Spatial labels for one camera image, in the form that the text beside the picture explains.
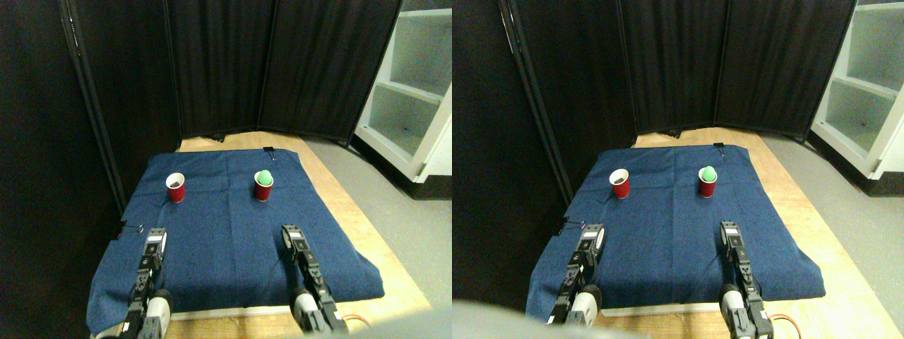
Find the concrete floor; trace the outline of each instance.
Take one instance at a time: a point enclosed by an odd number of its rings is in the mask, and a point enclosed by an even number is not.
[[[452,201],[415,201],[353,149],[305,142],[371,221],[434,308],[452,303]]]
[[[760,133],[904,333],[904,198],[871,198],[796,141]]]

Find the blue fabric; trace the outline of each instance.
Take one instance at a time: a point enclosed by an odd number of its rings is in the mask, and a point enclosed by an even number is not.
[[[565,215],[605,224],[596,281],[604,308],[717,302],[723,270],[731,272],[718,253],[723,220],[740,226],[766,300],[825,296],[819,267],[778,217],[748,151],[725,146],[724,152],[684,146],[599,155]],[[709,199],[698,194],[697,172],[707,165],[719,176]],[[630,173],[631,192],[624,200],[615,197],[608,181],[618,168]],[[567,230],[547,244],[531,276],[528,315],[549,317],[579,236],[580,230]]]
[[[164,288],[175,312],[288,305],[301,286],[297,267],[280,259],[282,225],[307,236],[338,302],[383,296],[380,271],[362,257],[314,190],[298,154],[283,149],[276,161],[261,149],[157,155],[126,208],[123,221],[148,230],[166,227]],[[253,194],[253,175],[274,177],[266,202]],[[165,178],[185,175],[185,199],[169,200]],[[88,304],[97,334],[126,317],[147,232],[123,234],[107,247]]]

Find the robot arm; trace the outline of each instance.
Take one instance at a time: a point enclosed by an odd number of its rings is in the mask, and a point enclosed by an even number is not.
[[[593,285],[593,281],[599,254],[602,252],[604,232],[603,225],[599,223],[584,227],[578,247],[569,259],[568,271],[559,288],[547,325],[590,326],[596,320],[602,293],[599,287]]]
[[[291,305],[292,316],[298,326],[304,333],[348,333],[345,321],[336,310],[330,287],[320,274],[320,264],[307,245],[305,234],[295,225],[283,225],[282,234],[286,249],[305,279],[305,287],[295,290],[295,300]]]
[[[721,237],[728,260],[735,271],[735,281],[722,287],[719,302],[722,317],[731,331],[731,337],[771,339],[772,321],[766,315],[763,298],[754,284],[750,258],[744,248],[738,224],[733,221],[722,221]]]
[[[138,278],[119,334],[121,339],[160,339],[166,334],[173,298],[165,289],[156,289],[165,248],[166,228],[151,229],[138,264]]]

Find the folding screen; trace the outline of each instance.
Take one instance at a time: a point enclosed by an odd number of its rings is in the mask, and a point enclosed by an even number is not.
[[[452,297],[524,309],[566,203],[495,2],[456,5]]]
[[[805,137],[854,0],[733,0],[715,123]]]
[[[636,139],[616,1],[509,1],[527,80],[568,199],[599,152]]]
[[[399,0],[279,1],[259,127],[347,142],[399,5]]]
[[[92,107],[127,200],[151,156],[182,139],[163,2],[70,0]]]
[[[86,297],[119,211],[56,2],[0,5],[0,328],[86,335]]]
[[[274,1],[168,1],[182,137],[257,127]]]
[[[712,125],[728,0],[621,3],[637,133]]]

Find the wooden tabletop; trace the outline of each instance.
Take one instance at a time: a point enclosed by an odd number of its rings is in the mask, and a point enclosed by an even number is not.
[[[379,299],[339,303],[343,315],[362,315],[371,323],[429,310],[430,303],[424,297],[408,271],[401,265],[389,246],[383,241],[354,203],[345,189],[326,169],[320,159],[300,137],[269,132],[251,132],[226,136],[223,143],[195,137],[185,139],[180,152],[222,151],[231,149],[256,149],[264,146],[283,148],[298,153],[301,165],[314,184],[317,194],[335,217],[349,240],[361,255],[377,268],[383,279],[386,296]],[[347,322],[351,332],[362,330],[361,322]],[[288,312],[276,315],[231,316],[203,320],[173,321],[166,332],[166,339],[176,338],[285,338],[300,336],[301,330]]]
[[[715,127],[686,131],[679,139],[647,134],[637,139],[635,147],[711,145],[719,142],[748,149],[759,181],[763,183],[766,194],[797,246],[823,271],[825,297],[770,301],[766,302],[766,311],[770,315],[784,314],[794,318],[803,337],[807,338],[901,338],[898,328],[891,322],[885,308],[832,230],[756,133]],[[788,322],[774,321],[773,324],[776,339],[797,338],[794,327]],[[719,312],[601,316],[596,325],[651,334],[654,338],[729,337]]]

